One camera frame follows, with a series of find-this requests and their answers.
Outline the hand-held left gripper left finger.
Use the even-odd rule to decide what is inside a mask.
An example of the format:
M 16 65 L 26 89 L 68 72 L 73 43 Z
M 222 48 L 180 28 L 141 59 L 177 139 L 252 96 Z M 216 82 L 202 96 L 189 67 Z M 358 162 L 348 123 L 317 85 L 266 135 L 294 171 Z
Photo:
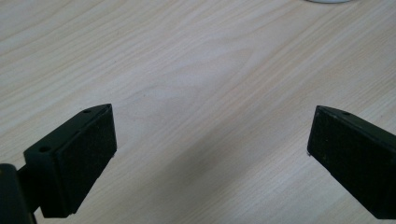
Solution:
M 23 191 L 44 217 L 75 214 L 117 151 L 112 105 L 84 109 L 23 152 Z

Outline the white round object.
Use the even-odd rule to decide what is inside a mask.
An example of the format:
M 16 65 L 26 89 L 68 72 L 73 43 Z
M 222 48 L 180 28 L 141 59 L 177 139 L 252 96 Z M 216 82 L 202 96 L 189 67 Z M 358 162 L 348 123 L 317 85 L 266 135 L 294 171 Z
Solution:
M 315 4 L 344 4 L 347 2 L 351 2 L 352 0 L 305 0 L 305 1 Z

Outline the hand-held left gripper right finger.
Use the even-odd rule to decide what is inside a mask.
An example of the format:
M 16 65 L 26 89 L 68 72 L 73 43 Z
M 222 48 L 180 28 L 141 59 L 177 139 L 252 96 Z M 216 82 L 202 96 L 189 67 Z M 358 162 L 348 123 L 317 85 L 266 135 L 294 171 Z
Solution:
M 396 135 L 319 105 L 307 152 L 374 217 L 396 219 Z

